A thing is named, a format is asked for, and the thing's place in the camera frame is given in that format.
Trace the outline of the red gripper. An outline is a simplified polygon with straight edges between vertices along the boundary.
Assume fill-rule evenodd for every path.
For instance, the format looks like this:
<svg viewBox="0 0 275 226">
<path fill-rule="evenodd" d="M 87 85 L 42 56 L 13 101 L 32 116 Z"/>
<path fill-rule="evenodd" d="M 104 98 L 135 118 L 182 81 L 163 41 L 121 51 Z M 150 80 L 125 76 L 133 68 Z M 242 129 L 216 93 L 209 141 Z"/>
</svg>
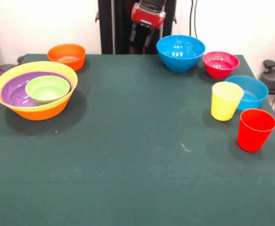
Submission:
<svg viewBox="0 0 275 226">
<path fill-rule="evenodd" d="M 154 34 L 154 29 L 161 28 L 166 18 L 166 13 L 164 11 L 150 10 L 143 6 L 141 3 L 136 2 L 132 8 L 131 18 L 134 23 L 132 24 L 129 40 L 135 40 L 137 23 L 143 24 L 147 27 L 152 27 L 150 29 L 150 33 L 146 37 L 144 44 L 145 47 L 149 47 Z"/>
</svg>

